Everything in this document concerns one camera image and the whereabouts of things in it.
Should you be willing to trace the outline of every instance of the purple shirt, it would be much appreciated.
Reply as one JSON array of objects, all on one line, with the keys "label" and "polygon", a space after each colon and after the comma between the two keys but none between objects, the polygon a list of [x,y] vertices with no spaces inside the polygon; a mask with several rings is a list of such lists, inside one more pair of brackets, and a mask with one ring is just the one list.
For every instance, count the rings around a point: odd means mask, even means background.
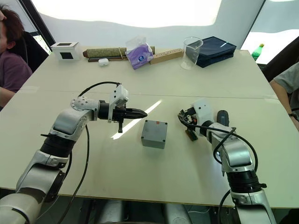
[{"label": "purple shirt", "polygon": [[21,56],[7,50],[0,55],[0,87],[17,92],[31,75]]}]

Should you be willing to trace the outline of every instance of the clear plastic cup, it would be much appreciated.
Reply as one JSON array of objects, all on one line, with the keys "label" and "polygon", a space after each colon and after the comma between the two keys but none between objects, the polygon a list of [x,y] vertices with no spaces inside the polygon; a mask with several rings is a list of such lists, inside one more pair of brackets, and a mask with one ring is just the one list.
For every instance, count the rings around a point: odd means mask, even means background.
[{"label": "clear plastic cup", "polygon": [[181,62],[183,69],[190,70],[196,64],[202,44],[203,41],[197,37],[187,37],[184,39],[184,56]]}]

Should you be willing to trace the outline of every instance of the plastic bottle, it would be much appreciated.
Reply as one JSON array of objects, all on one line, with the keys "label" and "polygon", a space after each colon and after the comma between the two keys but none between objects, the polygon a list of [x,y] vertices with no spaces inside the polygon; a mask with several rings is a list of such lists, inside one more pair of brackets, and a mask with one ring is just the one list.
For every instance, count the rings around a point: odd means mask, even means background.
[{"label": "plastic bottle", "polygon": [[262,49],[263,49],[263,43],[261,43],[260,46],[255,51],[252,52],[251,56],[255,61],[261,55]]}]

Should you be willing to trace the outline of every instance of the purple tissue package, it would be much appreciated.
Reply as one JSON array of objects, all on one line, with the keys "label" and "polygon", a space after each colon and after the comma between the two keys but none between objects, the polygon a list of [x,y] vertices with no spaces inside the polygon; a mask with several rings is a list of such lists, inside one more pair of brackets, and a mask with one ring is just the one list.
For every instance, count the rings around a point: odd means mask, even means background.
[{"label": "purple tissue package", "polygon": [[126,43],[126,55],[133,69],[138,69],[154,58],[152,49],[146,43],[146,38],[138,36]]}]

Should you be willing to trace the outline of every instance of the brown hair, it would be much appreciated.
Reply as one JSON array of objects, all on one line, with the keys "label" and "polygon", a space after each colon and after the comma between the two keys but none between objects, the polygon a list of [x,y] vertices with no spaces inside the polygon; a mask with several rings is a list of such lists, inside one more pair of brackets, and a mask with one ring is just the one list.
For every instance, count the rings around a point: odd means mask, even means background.
[{"label": "brown hair", "polygon": [[8,9],[5,5],[0,5],[0,10],[7,18],[2,21],[6,27],[7,42],[19,40],[24,31],[19,15],[15,11]]}]

